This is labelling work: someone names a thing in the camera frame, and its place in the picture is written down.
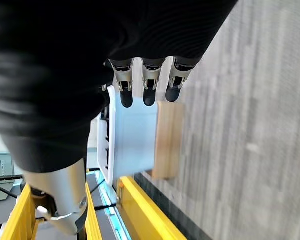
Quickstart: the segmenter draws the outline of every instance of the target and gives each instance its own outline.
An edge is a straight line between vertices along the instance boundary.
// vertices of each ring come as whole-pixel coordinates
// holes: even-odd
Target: yellow bar
[[[121,177],[117,189],[118,209],[132,239],[186,239],[132,177]]]
[[[31,189],[29,185],[26,185],[13,208],[0,240],[32,239],[36,221],[35,208],[32,206]]]
[[[90,189],[88,183],[85,184],[85,191],[87,195],[87,204],[88,204],[88,214],[85,221],[85,230],[87,240],[102,240],[100,227],[98,224],[96,211],[94,207],[94,202],[92,201],[92,197],[90,194]]]
[[[40,220],[36,220],[35,221],[31,240],[36,240],[36,235],[37,235],[37,231],[38,231],[38,225],[39,225],[40,222],[41,222]]]

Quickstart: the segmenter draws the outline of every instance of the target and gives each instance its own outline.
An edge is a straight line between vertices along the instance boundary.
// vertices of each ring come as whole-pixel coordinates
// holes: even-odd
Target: robotic hand
[[[142,58],[151,106],[173,56],[165,96],[176,101],[236,2],[0,1],[0,134],[47,220],[70,235],[84,226],[90,122],[109,104],[114,74],[128,108]]]

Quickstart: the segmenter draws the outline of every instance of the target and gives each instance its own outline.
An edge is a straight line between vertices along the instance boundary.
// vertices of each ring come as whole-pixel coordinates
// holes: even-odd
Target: gray carpet
[[[179,174],[153,184],[214,240],[300,240],[300,0],[239,1],[178,101]]]

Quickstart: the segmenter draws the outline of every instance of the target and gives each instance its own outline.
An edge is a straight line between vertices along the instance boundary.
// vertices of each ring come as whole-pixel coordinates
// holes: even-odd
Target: black metal rod
[[[0,181],[4,180],[16,180],[16,179],[22,179],[22,175],[7,175],[7,176],[0,176]]]
[[[9,196],[11,196],[11,197],[13,197],[13,198],[15,198],[15,199],[17,199],[17,197],[18,197],[18,196],[15,195],[14,193],[9,192],[9,191],[5,190],[5,189],[2,188],[2,187],[0,187],[0,191],[3,192],[3,193],[5,193],[5,194],[8,194]]]
[[[99,167],[96,167],[96,168],[89,168],[89,171],[90,171],[90,172],[100,171],[100,168],[99,168]]]
[[[95,190],[97,190],[100,187],[100,185],[103,184],[104,182],[105,182],[105,179],[103,179],[94,189],[92,189],[90,191],[90,194],[92,194]]]
[[[103,209],[113,208],[113,207],[116,207],[116,206],[117,206],[116,203],[112,203],[111,205],[105,205],[105,206],[95,206],[94,210],[95,211],[100,211],[100,210],[103,210]]]

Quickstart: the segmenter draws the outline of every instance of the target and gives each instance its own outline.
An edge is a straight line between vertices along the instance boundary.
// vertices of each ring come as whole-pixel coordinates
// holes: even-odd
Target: black cable
[[[90,191],[90,194],[92,194],[95,190],[97,190],[100,187],[100,185],[103,184],[104,182],[105,182],[105,179],[103,179],[94,189],[92,189]]]
[[[7,191],[7,190],[5,190],[4,188],[2,188],[2,187],[0,187],[0,191],[1,192],[3,192],[3,193],[5,193],[5,194],[8,194],[9,196],[11,196],[11,197],[13,197],[13,198],[15,198],[15,199],[17,199],[17,195],[15,195],[14,193],[12,193],[12,192],[10,192],[10,191]]]
[[[105,206],[95,206],[94,210],[95,211],[100,211],[100,210],[104,210],[104,209],[108,209],[108,208],[113,208],[116,207],[117,204],[116,203],[112,203],[111,205],[105,205]]]

